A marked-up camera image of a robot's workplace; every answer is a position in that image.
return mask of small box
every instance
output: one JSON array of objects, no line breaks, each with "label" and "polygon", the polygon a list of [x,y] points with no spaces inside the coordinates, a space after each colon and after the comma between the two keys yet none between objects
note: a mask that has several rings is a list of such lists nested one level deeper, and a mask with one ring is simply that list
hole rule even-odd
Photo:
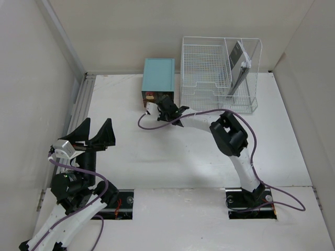
[{"label": "small box", "polygon": [[146,59],[142,82],[144,106],[163,95],[169,95],[173,100],[174,59]]}]

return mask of white floor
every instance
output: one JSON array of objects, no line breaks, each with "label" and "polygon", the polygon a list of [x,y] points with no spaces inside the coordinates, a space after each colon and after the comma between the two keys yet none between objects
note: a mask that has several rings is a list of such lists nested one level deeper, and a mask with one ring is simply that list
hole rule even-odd
[{"label": "white floor", "polygon": [[[302,201],[306,212],[276,206],[278,220],[229,220],[224,189],[136,189],[133,220],[105,221],[95,251],[333,250],[312,188],[285,190]],[[276,191],[273,198],[295,203]],[[55,197],[48,190],[37,229],[54,204]],[[91,250],[100,226],[99,220],[90,221],[69,251]]]},{"label": "white floor", "polygon": [[[228,219],[222,187],[239,187],[239,179],[209,133],[174,126],[147,132],[137,127],[144,113],[141,82],[141,75],[96,78],[88,112],[91,137],[106,118],[112,118],[116,136],[116,146],[97,154],[97,172],[119,189],[135,188],[135,202],[133,220],[105,222],[95,251],[333,250],[272,74],[259,74],[259,107],[254,114],[244,116],[259,140],[255,166],[264,181],[285,187],[307,209],[299,212],[276,206],[277,221]],[[143,121],[147,127],[161,123],[150,116]],[[276,191],[273,198],[295,203]],[[37,230],[54,204],[48,190]],[[69,250],[90,250],[100,225],[100,221],[90,221]]]},{"label": "white floor", "polygon": [[[97,171],[120,189],[239,187],[230,161],[207,132],[175,126],[156,131],[137,127],[144,113],[142,75],[97,76],[88,117],[93,137],[107,118],[113,121],[116,146],[97,154]],[[175,100],[179,97],[176,74]],[[275,186],[311,186],[311,181],[271,73],[260,73],[259,107],[244,116],[258,137],[255,166]],[[146,116],[143,125],[156,122]],[[249,134],[249,148],[253,146]]]}]

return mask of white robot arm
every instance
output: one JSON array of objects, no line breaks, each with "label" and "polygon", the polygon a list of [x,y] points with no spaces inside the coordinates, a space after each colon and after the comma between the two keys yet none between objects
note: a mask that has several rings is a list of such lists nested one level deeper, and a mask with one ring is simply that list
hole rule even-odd
[{"label": "white robot arm", "polygon": [[220,151],[231,159],[240,178],[241,188],[249,200],[255,201],[262,194],[265,186],[256,178],[250,164],[248,135],[232,113],[225,112],[219,117],[208,114],[184,117],[198,112],[188,107],[178,108],[169,96],[164,96],[157,104],[148,102],[146,111],[157,116],[158,120],[167,122],[176,120],[173,125],[197,128],[211,133]]},{"label": "white robot arm", "polygon": [[53,177],[51,192],[57,204],[39,232],[31,240],[20,244],[20,251],[66,251],[73,237],[94,215],[116,202],[119,191],[105,178],[92,189],[95,175],[99,175],[95,173],[96,152],[115,145],[111,119],[107,119],[90,140],[89,132],[90,118],[87,118],[72,133],[52,145],[50,162],[57,164],[56,158],[76,158],[79,167],[68,166],[74,172],[59,173]]}]

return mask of wire basket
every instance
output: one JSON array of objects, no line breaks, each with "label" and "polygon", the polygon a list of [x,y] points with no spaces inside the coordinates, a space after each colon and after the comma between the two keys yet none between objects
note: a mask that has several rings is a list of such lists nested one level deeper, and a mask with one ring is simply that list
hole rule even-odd
[{"label": "wire basket", "polygon": [[[230,95],[232,75],[229,55],[240,41],[251,68]],[[252,113],[257,108],[256,84],[262,44],[259,39],[184,37],[181,58],[181,105],[202,111],[228,108]]]}]

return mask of black mounting plate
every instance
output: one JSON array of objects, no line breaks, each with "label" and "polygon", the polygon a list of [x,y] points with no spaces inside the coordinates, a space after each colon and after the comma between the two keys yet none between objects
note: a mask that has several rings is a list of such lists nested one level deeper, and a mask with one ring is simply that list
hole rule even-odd
[{"label": "black mounting plate", "polygon": [[228,207],[229,219],[277,219],[276,210],[273,204],[266,205],[251,212],[241,213],[238,210],[255,208],[267,201],[267,196],[271,196],[270,189],[266,189],[259,200],[254,204],[245,201],[241,188],[226,188],[226,206]]},{"label": "black mounting plate", "polygon": [[[132,207],[134,202],[134,190],[119,190],[117,201],[121,199],[121,206],[118,212],[118,220],[132,220]],[[104,220],[115,220],[115,210],[118,206],[117,201],[98,212]],[[93,217],[92,220],[99,220],[100,218]]]}]

